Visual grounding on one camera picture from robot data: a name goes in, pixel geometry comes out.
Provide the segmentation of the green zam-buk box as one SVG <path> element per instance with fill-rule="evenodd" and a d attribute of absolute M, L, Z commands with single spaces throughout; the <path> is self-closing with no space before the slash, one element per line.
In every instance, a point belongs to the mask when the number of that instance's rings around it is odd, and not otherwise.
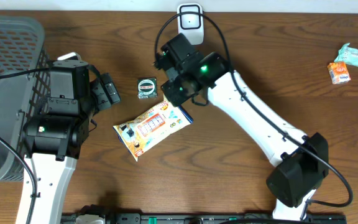
<path fill-rule="evenodd" d="M 157 97 L 157 79 L 141 78 L 137 81 L 138 98 L 156 98 Z"/>

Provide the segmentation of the orange tissue pack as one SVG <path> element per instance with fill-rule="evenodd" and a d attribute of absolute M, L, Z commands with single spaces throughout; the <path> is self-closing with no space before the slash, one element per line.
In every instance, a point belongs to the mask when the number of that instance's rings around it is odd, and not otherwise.
<path fill-rule="evenodd" d="M 331 77 L 332 84 L 347 83 L 351 80 L 350 74 L 344 62 L 333 62 L 328 66 L 328 72 Z"/>

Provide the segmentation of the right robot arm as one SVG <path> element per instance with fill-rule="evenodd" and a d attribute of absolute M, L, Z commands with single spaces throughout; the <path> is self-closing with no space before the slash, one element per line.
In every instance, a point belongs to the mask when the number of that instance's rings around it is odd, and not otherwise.
<path fill-rule="evenodd" d="M 157 53 L 155 67 L 168 81 L 162 90 L 174 106 L 206 91 L 207 103 L 230 116 L 261 148 L 274 170 L 266 180 L 277 199 L 272 217 L 303 221 L 311 198 L 328 175 L 328 143 L 281 118 L 216 52 L 204 56 L 178 34 Z"/>

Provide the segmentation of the yellow red snack bag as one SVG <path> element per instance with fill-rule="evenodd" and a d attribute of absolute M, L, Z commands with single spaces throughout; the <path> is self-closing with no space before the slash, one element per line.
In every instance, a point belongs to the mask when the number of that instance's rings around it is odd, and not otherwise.
<path fill-rule="evenodd" d="M 113 126 L 120 142 L 138 158 L 169 135 L 193 123 L 193 118 L 166 98 L 136 119 Z"/>

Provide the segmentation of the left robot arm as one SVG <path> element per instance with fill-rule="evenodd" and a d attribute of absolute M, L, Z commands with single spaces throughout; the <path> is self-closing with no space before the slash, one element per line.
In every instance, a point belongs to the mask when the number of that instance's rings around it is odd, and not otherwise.
<path fill-rule="evenodd" d="M 108 73 L 79 59 L 49 65 L 50 92 L 22 129 L 28 150 L 16 223 L 60 223 L 67 188 L 93 116 L 120 102 Z"/>

